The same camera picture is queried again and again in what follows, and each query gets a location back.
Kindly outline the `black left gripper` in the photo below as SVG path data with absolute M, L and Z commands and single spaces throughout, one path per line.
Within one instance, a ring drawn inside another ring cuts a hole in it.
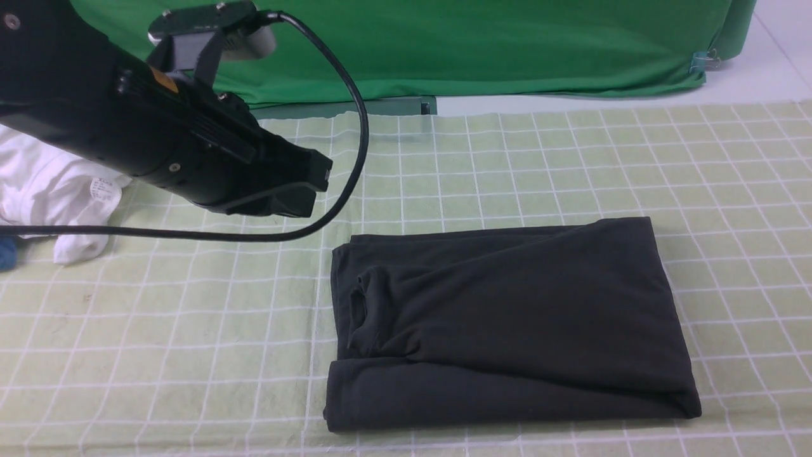
M 220 101 L 119 55 L 95 135 L 102 165 L 227 216 L 306 219 L 332 160 L 260 127 L 235 96 Z

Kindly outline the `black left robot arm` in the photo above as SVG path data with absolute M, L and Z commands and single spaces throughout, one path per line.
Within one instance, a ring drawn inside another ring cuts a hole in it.
M 222 60 L 275 49 L 253 2 L 165 11 L 145 59 L 90 26 L 69 1 L 2 2 L 2 124 L 209 211 L 310 217 L 330 159 L 264 130 Z

